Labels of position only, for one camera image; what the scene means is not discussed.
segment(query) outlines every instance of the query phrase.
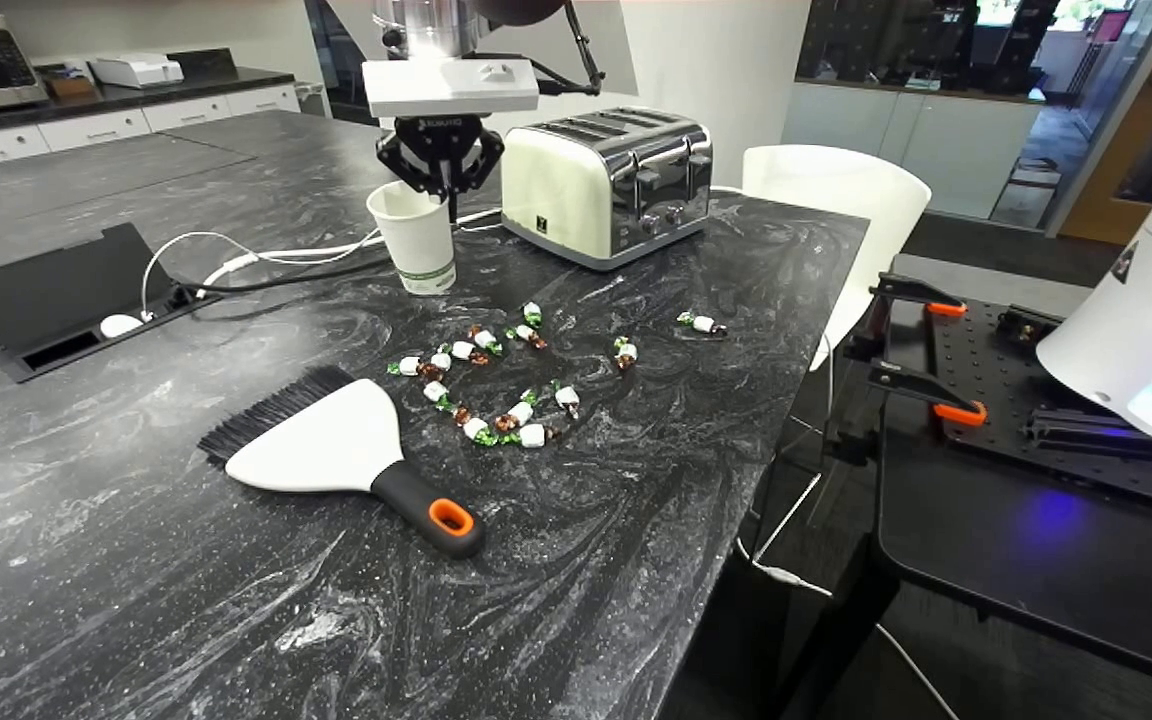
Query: silver toaster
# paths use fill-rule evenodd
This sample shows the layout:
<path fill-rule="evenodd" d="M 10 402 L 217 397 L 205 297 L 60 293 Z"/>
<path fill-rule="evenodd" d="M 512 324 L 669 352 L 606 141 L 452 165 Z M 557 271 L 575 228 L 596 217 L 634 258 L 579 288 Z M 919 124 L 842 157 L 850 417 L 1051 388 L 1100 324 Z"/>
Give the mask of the silver toaster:
<path fill-rule="evenodd" d="M 696 120 L 612 108 L 506 131 L 498 217 L 537 248 L 612 271 L 701 233 L 709 185 Z"/>

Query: spatula handle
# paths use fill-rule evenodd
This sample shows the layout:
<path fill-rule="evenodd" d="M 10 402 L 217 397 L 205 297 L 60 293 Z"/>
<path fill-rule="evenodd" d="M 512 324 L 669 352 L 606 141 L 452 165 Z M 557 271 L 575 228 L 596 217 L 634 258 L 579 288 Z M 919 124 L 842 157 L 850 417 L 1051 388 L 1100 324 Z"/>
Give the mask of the spatula handle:
<path fill-rule="evenodd" d="M 468 556 L 483 540 L 480 520 L 452 495 L 427 490 L 402 461 L 388 463 L 370 493 L 452 556 Z"/>

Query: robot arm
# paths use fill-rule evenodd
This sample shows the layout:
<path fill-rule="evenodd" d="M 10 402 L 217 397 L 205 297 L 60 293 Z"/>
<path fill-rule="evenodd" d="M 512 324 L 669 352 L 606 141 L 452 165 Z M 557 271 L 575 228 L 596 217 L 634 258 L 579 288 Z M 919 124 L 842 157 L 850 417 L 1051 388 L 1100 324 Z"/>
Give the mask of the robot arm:
<path fill-rule="evenodd" d="M 379 0 L 388 59 L 363 64 L 370 112 L 390 117 L 390 131 L 376 147 L 379 165 L 402 185 L 445 195 L 456 214 L 456 195 L 480 187 L 503 151 L 483 117 L 529 112 L 538 99 L 533 59 L 474 56 L 474 39 L 498 24 L 538 24 L 563 5 Z"/>

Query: chair backrest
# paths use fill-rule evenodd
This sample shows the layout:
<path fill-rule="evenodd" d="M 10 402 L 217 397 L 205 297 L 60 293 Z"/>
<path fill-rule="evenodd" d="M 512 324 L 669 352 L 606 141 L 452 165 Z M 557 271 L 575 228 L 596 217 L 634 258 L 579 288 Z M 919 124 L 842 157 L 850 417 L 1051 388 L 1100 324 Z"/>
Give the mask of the chair backrest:
<path fill-rule="evenodd" d="M 742 151 L 741 192 L 867 222 L 856 266 L 810 358 L 810 370 L 820 370 L 825 358 L 860 324 L 872 284 L 898 258 L 914 222 L 930 205 L 930 187 L 880 157 L 825 145 L 764 145 Z"/>

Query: white paper cup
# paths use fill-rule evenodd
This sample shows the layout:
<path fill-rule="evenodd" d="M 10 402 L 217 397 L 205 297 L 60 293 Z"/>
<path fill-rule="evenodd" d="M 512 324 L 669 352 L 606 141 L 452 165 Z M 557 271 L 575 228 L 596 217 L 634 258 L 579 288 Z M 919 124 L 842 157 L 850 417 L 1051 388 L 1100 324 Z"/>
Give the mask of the white paper cup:
<path fill-rule="evenodd" d="M 394 182 L 366 195 L 366 214 L 412 297 L 445 297 L 456 284 L 452 222 L 434 195 Z"/>

